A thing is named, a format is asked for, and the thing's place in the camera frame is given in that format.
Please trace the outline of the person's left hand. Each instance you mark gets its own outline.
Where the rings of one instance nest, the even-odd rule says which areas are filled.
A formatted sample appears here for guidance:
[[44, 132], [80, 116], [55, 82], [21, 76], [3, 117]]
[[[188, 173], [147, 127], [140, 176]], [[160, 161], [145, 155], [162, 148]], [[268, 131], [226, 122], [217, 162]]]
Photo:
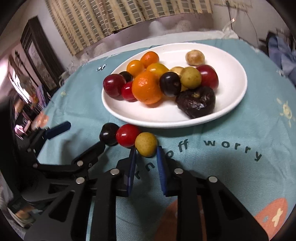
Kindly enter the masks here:
[[30, 212], [32, 210], [34, 210], [35, 208], [31, 205], [27, 205], [27, 206], [24, 206], [22, 209], [20, 209], [19, 211], [17, 211], [15, 213], [15, 215], [20, 218], [20, 219], [28, 219], [28, 218], [31, 218], [32, 216], [30, 215]]

